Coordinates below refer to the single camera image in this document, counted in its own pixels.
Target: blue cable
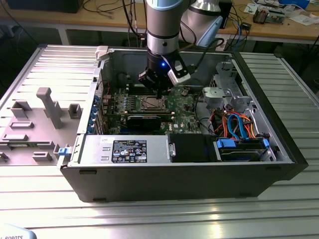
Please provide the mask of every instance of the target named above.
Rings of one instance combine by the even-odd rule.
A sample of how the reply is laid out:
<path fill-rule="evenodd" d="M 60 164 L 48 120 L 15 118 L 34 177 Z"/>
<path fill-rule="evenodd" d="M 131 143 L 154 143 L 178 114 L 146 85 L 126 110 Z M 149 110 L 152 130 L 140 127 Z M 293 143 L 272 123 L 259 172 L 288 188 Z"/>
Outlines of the blue cable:
<path fill-rule="evenodd" d="M 235 115 L 235 114 L 232 114 L 228 117 L 228 122 L 227 122 L 227 126 L 228 126 L 228 130 L 229 132 L 237 139 L 239 140 L 239 137 L 233 132 L 233 130 L 231 129 L 231 118 L 233 117 L 237 117 L 238 119 L 238 124 L 239 124 L 239 130 L 240 130 L 240 133 L 241 133 L 241 136 L 244 138 L 244 139 L 248 139 L 248 136 L 244 130 L 244 124 L 243 124 L 243 121 L 241 120 L 241 118 L 238 116 L 238 115 Z"/>
<path fill-rule="evenodd" d="M 233 20 L 233 21 L 237 24 L 237 26 L 238 26 L 238 31 L 239 31 L 239 37 L 238 37 L 237 43 L 236 43 L 236 45 L 235 45 L 235 47 L 234 47 L 234 51 L 235 51 L 236 48 L 238 47 L 238 43 L 239 43 L 239 40 L 240 40 L 240 37 L 241 37 L 241 29 L 240 29 L 240 25 L 239 25 L 238 21 L 236 21 L 236 20 Z"/>

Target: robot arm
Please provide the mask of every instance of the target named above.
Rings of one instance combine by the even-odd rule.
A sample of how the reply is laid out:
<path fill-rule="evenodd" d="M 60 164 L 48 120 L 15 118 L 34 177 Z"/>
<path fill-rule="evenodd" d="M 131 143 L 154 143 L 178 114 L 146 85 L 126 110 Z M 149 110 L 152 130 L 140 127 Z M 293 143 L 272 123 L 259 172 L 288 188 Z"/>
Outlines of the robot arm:
<path fill-rule="evenodd" d="M 168 94 L 173 86 L 184 84 L 196 70 L 193 66 L 186 66 L 178 52 L 181 18 L 192 25 L 199 39 L 196 44 L 203 47 L 209 47 L 221 25 L 218 0 L 197 0 L 192 5 L 194 2 L 147 0 L 148 58 L 139 81 L 153 89 L 157 98 Z"/>
<path fill-rule="evenodd" d="M 139 75 L 157 97 L 190 79 L 190 73 L 178 52 L 180 19 L 195 0 L 147 1 L 147 67 Z"/>

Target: floor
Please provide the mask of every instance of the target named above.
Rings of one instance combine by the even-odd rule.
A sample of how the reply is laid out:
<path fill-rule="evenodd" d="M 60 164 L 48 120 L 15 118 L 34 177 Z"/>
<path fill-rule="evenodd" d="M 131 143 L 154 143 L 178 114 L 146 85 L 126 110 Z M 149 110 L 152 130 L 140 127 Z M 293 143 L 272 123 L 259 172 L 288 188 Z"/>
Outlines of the floor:
<path fill-rule="evenodd" d="M 10 86 L 12 81 L 23 68 L 28 58 L 36 48 L 36 45 L 28 35 L 19 27 L 14 29 L 15 37 L 0 38 L 0 96 Z M 61 44 L 57 30 L 48 28 L 26 28 L 26 30 L 40 44 Z M 110 45 L 110 46 L 129 46 L 127 33 L 122 32 L 101 32 L 69 30 L 69 38 L 72 45 Z M 130 45 L 136 46 L 137 41 L 133 35 L 130 35 Z M 260 53 L 279 53 L 296 72 L 300 70 L 301 56 L 307 56 L 307 45 L 300 44 L 278 44 L 272 42 L 254 42 L 247 41 L 245 49 L 238 47 L 238 51 L 251 51 Z M 302 79 L 316 94 L 319 91 L 319 85 L 314 83 L 314 79 L 319 78 L 319 56 L 313 58 L 309 66 L 301 74 Z"/>

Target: green circuit board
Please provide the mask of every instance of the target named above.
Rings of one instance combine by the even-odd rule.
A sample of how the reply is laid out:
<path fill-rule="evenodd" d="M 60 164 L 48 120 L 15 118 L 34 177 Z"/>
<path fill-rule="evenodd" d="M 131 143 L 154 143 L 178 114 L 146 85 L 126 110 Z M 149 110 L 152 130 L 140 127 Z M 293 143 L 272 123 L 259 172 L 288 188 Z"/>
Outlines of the green circuit board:
<path fill-rule="evenodd" d="M 194 94 L 189 88 L 175 87 L 168 96 L 160 99 L 154 95 L 135 95 L 126 89 L 118 89 L 103 102 L 106 134 L 200 133 L 194 113 Z M 128 117 L 136 115 L 160 117 L 160 129 L 146 132 L 128 130 Z"/>

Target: table leg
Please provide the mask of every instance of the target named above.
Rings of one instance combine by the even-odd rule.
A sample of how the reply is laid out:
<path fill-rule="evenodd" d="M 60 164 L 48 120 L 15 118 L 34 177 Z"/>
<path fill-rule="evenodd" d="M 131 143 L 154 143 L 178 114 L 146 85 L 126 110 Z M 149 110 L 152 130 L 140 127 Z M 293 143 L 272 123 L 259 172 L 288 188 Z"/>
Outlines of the table leg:
<path fill-rule="evenodd" d="M 59 31 L 62 45 L 70 45 L 70 40 L 69 40 L 68 34 L 66 33 L 66 29 L 64 27 L 58 27 L 58 31 Z"/>

